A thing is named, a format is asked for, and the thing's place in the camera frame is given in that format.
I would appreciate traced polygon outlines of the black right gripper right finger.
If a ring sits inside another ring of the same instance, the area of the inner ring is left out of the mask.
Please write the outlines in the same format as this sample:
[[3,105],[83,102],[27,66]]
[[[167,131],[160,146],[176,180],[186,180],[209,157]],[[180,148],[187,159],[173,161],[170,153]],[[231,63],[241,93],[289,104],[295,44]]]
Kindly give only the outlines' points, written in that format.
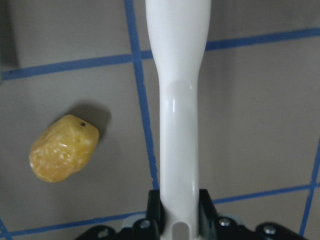
[[210,230],[218,212],[212,202],[211,196],[206,189],[199,190],[198,221],[199,230]]

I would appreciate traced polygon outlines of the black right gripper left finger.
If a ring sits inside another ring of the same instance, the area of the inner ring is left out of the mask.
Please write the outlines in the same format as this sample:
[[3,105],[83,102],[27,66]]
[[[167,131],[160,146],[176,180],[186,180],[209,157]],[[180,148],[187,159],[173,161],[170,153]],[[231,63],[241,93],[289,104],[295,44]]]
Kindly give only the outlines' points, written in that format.
[[153,219],[159,230],[165,228],[165,210],[160,198],[160,191],[150,190],[148,192],[146,218]]

